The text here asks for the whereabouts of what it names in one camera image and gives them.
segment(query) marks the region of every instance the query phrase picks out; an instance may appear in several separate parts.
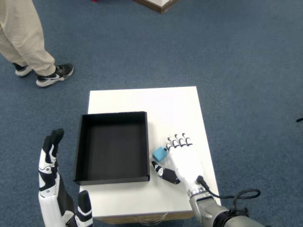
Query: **shoe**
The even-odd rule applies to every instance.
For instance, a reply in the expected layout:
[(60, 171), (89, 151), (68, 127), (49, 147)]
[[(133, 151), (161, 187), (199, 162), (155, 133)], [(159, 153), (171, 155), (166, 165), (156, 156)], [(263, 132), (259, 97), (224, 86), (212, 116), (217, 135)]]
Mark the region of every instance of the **shoe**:
[(32, 70), (28, 65), (26, 65), (26, 66), (20, 66), (20, 65), (18, 65), (16, 63), (13, 63), (13, 65), (16, 68), (15, 74), (17, 76), (19, 76), (19, 77), (26, 76)]
[(56, 71), (49, 76), (37, 75), (36, 84), (39, 87), (47, 87), (58, 81), (64, 81), (74, 72), (74, 67), (72, 64), (57, 65)]

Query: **black box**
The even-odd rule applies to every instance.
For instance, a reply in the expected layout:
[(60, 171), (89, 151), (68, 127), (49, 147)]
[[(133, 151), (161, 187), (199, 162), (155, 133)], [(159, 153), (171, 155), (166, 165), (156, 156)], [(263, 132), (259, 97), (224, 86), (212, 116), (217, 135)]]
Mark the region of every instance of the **black box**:
[(149, 181), (146, 112), (83, 115), (74, 181), (79, 185)]

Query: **white tabletop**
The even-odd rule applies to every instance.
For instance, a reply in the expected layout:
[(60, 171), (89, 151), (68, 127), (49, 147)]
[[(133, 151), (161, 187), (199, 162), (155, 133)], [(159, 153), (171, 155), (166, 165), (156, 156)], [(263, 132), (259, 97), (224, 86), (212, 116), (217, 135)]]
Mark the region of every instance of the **white tabletop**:
[[(90, 92), (89, 114), (135, 111), (147, 112), (151, 161), (168, 136), (185, 132), (201, 158), (206, 182), (218, 194), (196, 87)], [(172, 168), (168, 159), (161, 165)], [(159, 178), (151, 163), (150, 175), (149, 182), (86, 185), (80, 191), (89, 192), (93, 217), (191, 211), (184, 184)]]

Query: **beige pants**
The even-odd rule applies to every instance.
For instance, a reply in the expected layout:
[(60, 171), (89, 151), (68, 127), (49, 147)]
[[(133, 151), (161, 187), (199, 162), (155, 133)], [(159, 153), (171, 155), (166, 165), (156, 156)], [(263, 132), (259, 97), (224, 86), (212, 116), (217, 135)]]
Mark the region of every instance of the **beige pants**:
[(0, 0), (0, 53), (10, 62), (28, 65), (38, 75), (55, 72), (55, 60), (44, 49), (42, 26), (32, 0)]

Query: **blue block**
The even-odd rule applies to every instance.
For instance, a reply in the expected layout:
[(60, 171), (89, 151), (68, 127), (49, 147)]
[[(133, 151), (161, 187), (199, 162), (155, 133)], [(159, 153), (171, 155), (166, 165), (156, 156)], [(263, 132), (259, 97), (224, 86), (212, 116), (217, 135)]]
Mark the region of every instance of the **blue block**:
[(162, 148), (159, 147), (158, 149), (156, 149), (154, 151), (154, 153), (152, 154), (152, 157), (157, 161), (157, 162), (161, 162), (165, 157), (166, 157), (166, 151)]

